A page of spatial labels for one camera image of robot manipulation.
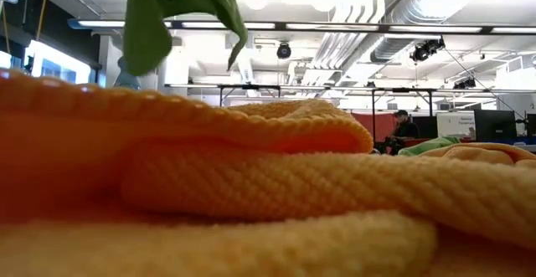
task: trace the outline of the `ventilation pipe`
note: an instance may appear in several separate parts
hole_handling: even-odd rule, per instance
[[[471,0],[400,0],[385,17],[386,23],[440,24],[463,9]],[[350,60],[343,66],[343,75],[364,82],[395,56],[415,42],[412,38],[388,38],[383,34],[368,35]]]
[[[377,23],[385,13],[385,0],[343,0],[336,6],[332,22],[335,23]],[[307,70],[304,75],[304,85],[324,85],[329,80],[337,83],[340,73],[333,71],[341,69],[344,62],[352,55],[359,43],[365,38],[362,33],[327,33],[320,48],[313,58],[315,70]]]

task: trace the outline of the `green cloth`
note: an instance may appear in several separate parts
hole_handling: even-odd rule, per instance
[[[460,143],[458,138],[454,137],[439,137],[417,144],[416,146],[407,147],[399,150],[399,156],[418,156],[425,151],[430,151],[436,148],[451,146],[452,144]]]
[[[230,68],[248,36],[236,0],[128,0],[123,52],[129,74],[146,74],[165,59],[172,38],[163,19],[185,13],[212,14],[238,34],[240,41],[229,57]]]

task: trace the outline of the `person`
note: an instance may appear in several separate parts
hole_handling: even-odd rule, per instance
[[[396,128],[394,129],[391,139],[405,141],[417,139],[419,137],[419,127],[410,120],[410,115],[406,110],[399,110],[394,113],[396,118]]]
[[[397,155],[401,148],[404,148],[404,141],[419,137],[419,127],[410,120],[410,115],[406,110],[399,110],[394,113],[396,127],[393,134],[385,138],[384,152],[390,147],[390,155]]]

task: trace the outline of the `black monitor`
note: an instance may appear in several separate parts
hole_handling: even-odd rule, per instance
[[[511,110],[475,110],[477,141],[510,141],[518,137]]]
[[[419,127],[419,139],[437,138],[437,118],[435,116],[416,116],[412,120]]]
[[[534,141],[534,137],[536,137],[536,114],[527,114],[527,136],[532,137]]]

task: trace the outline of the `orange towel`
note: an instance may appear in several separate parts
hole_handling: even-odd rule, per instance
[[[211,108],[6,70],[0,142],[8,276],[536,276],[536,156],[513,147],[369,156],[320,100]]]

